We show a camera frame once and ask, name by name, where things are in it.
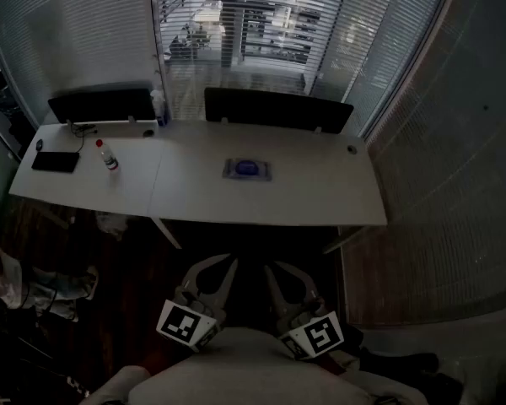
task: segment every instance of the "white desk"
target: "white desk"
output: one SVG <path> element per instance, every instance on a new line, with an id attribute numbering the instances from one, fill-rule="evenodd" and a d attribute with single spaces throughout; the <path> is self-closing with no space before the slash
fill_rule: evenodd
<path id="1" fill-rule="evenodd" d="M 76 151 L 81 138 L 67 126 L 40 127 L 10 193 L 49 203 L 148 216 L 159 221 L 270 225 L 381 225 L 385 211 L 363 141 L 342 135 L 204 121 L 102 123 L 88 135 L 72 174 L 32 170 L 35 143 L 43 151 Z M 146 129 L 153 138 L 143 138 Z M 110 173 L 95 139 L 115 152 Z M 357 149 L 356 154 L 347 146 Z M 272 181 L 222 177 L 227 158 L 265 160 Z"/>
<path id="2" fill-rule="evenodd" d="M 193 20 L 196 23 L 217 23 L 220 16 L 220 8 L 202 8 L 199 12 L 195 13 Z"/>

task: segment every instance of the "window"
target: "window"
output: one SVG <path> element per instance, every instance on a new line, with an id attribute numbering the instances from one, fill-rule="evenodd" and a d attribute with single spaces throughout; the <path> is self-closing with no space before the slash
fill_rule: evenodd
<path id="1" fill-rule="evenodd" d="M 150 0 L 0 0 L 0 62 L 27 116 L 97 84 L 160 84 Z"/>
<path id="2" fill-rule="evenodd" d="M 172 116 L 203 119 L 208 86 L 260 89 L 346 101 L 358 134 L 393 90 L 438 2 L 156 0 Z"/>

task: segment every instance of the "bottle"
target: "bottle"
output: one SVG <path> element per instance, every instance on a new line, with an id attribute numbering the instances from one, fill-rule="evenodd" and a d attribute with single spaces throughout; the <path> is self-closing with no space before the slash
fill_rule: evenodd
<path id="1" fill-rule="evenodd" d="M 107 165 L 107 168 L 111 171 L 114 171 L 116 168 L 118 168 L 118 161 L 116 160 L 116 157 L 114 153 L 112 153 L 110 147 L 100 139 L 95 142 L 95 145 L 97 145 L 100 149 L 101 158 L 105 162 L 105 165 Z"/>
<path id="2" fill-rule="evenodd" d="M 166 126 L 166 112 L 165 112 L 165 97 L 163 90 L 152 90 L 152 106 L 155 111 L 155 118 L 158 121 L 158 126 Z"/>

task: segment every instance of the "desk leg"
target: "desk leg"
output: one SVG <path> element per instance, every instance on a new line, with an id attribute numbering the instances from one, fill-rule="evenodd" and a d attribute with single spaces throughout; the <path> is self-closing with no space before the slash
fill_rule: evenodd
<path id="1" fill-rule="evenodd" d="M 49 219 L 50 221 L 54 222 L 56 225 L 58 225 L 60 228 L 63 228 L 65 230 L 69 230 L 69 225 L 70 224 L 73 224 L 74 220 L 72 221 L 70 219 L 70 224 L 68 224 L 65 220 L 59 218 L 58 216 L 56 216 L 43 202 L 38 202 L 38 201 L 31 201 L 30 200 L 30 206 L 34 209 L 34 210 L 37 210 L 37 212 Z"/>
<path id="2" fill-rule="evenodd" d="M 180 246 L 178 241 L 176 241 L 175 237 L 170 233 L 160 218 L 152 218 L 152 220 L 155 223 L 155 226 L 157 226 L 159 230 L 164 234 L 164 236 L 167 237 L 167 240 L 172 243 L 172 246 L 174 246 L 176 249 L 182 248 L 182 246 Z"/>
<path id="3" fill-rule="evenodd" d="M 333 252 L 335 249 L 339 249 L 341 246 L 345 244 L 345 241 L 347 241 L 347 239 L 349 239 L 353 234 L 359 232 L 362 228 L 363 227 L 361 226 L 337 227 L 339 237 L 337 237 L 329 245 L 326 245 L 322 248 L 322 255 L 329 254 L 330 252 Z"/>

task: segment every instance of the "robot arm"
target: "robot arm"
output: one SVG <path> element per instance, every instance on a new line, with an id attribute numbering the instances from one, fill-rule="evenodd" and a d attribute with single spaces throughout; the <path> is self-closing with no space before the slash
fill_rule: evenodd
<path id="1" fill-rule="evenodd" d="M 199 277 L 225 262 L 230 262 L 230 267 L 219 287 L 212 293 L 202 292 Z M 212 256 L 191 267 L 173 300 L 165 301 L 157 332 L 198 352 L 223 328 L 227 317 L 223 308 L 237 267 L 238 260 L 230 254 Z"/>
<path id="2" fill-rule="evenodd" d="M 278 317 L 276 327 L 281 335 L 279 340 L 294 353 L 296 359 L 313 359 L 340 345 L 343 334 L 336 312 L 328 312 L 313 279 L 285 262 L 273 264 L 271 267 L 265 266 L 264 271 L 272 296 L 272 307 Z M 282 269 L 301 282 L 302 295 L 295 302 L 285 299 L 274 268 Z"/>

